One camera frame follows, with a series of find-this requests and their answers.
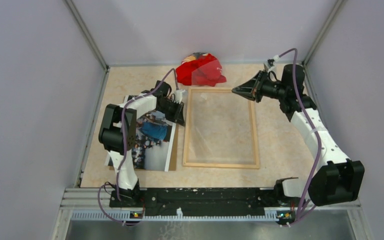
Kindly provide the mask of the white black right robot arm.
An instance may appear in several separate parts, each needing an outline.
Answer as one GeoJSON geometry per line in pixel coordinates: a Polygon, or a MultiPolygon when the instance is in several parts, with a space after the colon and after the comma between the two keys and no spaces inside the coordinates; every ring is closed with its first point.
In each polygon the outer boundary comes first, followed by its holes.
{"type": "Polygon", "coordinates": [[[345,154],[324,126],[316,104],[304,93],[305,70],[287,64],[281,79],[272,71],[260,70],[250,80],[234,87],[233,94],[259,103],[263,97],[279,102],[280,110],[298,130],[312,157],[317,161],[308,180],[297,177],[276,181],[273,200],[287,206],[293,198],[326,206],[357,200],[365,167],[345,154]]]}

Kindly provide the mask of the printed colour photo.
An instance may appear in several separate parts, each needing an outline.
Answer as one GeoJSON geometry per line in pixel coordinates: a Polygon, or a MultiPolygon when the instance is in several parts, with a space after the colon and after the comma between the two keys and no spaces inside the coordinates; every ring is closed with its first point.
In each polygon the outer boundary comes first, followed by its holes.
{"type": "Polygon", "coordinates": [[[107,166],[123,159],[124,140],[127,159],[138,170],[170,171],[177,124],[158,107],[155,96],[126,96],[121,104],[105,107],[98,140],[107,151],[107,166]]]}

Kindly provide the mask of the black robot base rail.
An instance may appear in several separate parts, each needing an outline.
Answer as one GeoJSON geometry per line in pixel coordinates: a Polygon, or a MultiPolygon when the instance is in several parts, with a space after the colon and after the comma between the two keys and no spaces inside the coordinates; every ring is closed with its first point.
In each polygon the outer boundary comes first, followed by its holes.
{"type": "Polygon", "coordinates": [[[298,197],[284,196],[278,188],[141,188],[132,194],[112,191],[109,207],[140,208],[146,216],[174,216],[178,209],[186,217],[263,216],[266,208],[295,208],[298,197]]]}

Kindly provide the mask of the brown cardboard backing board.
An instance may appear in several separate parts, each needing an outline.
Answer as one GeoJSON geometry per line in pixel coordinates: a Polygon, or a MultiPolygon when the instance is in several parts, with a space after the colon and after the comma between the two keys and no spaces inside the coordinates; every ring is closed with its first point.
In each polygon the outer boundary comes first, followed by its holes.
{"type": "Polygon", "coordinates": [[[175,171],[177,167],[178,128],[175,127],[168,142],[151,141],[145,136],[136,137],[132,149],[133,167],[146,171],[175,171]]]}

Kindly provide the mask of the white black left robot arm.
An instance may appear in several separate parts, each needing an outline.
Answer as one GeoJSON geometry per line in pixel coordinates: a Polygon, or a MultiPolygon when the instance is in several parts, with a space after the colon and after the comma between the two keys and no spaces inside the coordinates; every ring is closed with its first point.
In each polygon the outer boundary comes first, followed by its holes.
{"type": "Polygon", "coordinates": [[[185,125],[185,94],[184,89],[173,90],[168,83],[158,80],[151,90],[144,90],[125,103],[105,107],[98,141],[108,152],[115,170],[116,182],[111,193],[114,200],[110,206],[134,207],[142,196],[132,158],[137,120],[147,113],[159,111],[169,122],[185,125]]]}

